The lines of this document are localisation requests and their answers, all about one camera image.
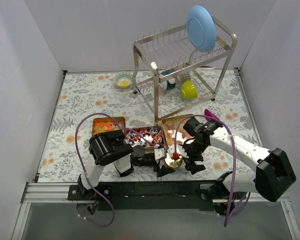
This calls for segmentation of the round wooden jar lid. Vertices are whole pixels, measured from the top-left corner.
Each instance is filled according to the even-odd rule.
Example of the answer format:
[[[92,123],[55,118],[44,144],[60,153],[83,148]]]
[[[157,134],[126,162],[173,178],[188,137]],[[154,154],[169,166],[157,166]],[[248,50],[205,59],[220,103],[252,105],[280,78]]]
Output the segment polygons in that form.
[[[181,155],[178,158],[173,158],[170,154],[164,159],[164,165],[170,169],[176,170],[180,168],[183,164],[183,157]]]

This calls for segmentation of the tin of popsicle candies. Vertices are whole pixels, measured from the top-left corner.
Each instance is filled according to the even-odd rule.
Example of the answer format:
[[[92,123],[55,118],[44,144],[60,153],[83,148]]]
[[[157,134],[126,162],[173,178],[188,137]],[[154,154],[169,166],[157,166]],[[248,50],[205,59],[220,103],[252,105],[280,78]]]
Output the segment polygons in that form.
[[[161,127],[164,134],[164,140],[167,147],[174,145],[174,141],[176,139],[176,143],[178,145],[182,145],[186,140],[192,139],[193,137],[188,134],[183,126],[186,123],[186,120],[183,121],[176,133],[176,129],[185,117],[190,116],[190,114],[179,115],[169,118],[164,118],[161,120]]]

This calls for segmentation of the magenta plastic scoop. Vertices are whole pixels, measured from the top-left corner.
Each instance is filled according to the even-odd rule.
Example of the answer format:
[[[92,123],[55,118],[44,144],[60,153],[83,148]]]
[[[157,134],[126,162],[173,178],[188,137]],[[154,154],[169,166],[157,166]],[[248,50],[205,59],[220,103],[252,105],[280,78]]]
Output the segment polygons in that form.
[[[207,121],[217,121],[217,122],[220,121],[220,119],[208,109],[204,110],[204,115]]]

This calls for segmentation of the tin of lollipops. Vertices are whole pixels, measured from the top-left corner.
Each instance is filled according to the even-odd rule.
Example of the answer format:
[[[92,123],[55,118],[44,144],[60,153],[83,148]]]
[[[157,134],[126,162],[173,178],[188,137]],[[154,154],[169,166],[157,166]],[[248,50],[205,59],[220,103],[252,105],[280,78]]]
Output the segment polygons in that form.
[[[165,146],[164,133],[161,126],[145,126],[125,130],[125,139],[132,146],[142,146],[153,150],[154,145]]]

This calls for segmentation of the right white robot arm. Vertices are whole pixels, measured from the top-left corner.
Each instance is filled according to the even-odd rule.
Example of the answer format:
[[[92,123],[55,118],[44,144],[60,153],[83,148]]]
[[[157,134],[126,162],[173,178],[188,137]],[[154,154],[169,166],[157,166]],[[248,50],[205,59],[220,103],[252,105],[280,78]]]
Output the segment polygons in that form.
[[[200,161],[206,148],[212,146],[231,154],[252,170],[242,174],[231,170],[221,175],[203,191],[211,198],[227,199],[233,193],[250,192],[276,202],[297,179],[288,155],[280,148],[269,150],[254,145],[231,135],[226,127],[214,120],[200,123],[191,117],[183,129],[194,138],[190,144],[183,145],[188,163]]]

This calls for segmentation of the tin of gummy candies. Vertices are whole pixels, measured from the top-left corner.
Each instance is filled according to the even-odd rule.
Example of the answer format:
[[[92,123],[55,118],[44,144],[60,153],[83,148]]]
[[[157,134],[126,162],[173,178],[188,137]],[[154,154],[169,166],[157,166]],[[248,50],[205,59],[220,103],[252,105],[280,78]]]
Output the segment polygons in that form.
[[[92,136],[104,133],[104,132],[111,132],[122,129],[125,133],[124,128],[126,127],[126,119],[123,116],[114,117],[115,121],[109,117],[99,117],[94,118],[92,122]]]

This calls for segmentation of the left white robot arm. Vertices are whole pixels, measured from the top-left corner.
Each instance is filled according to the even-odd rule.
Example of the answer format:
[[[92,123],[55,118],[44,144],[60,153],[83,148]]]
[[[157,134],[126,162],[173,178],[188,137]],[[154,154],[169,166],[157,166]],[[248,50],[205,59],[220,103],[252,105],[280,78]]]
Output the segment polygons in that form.
[[[131,146],[122,130],[92,136],[89,140],[89,153],[89,160],[78,178],[79,194],[85,200],[91,200],[96,196],[100,176],[105,166],[109,164],[114,164],[121,177],[133,173],[134,165],[153,166],[159,177],[173,172],[171,168],[160,164],[168,156],[167,150],[162,145],[155,145],[153,152],[147,152],[142,145]]]

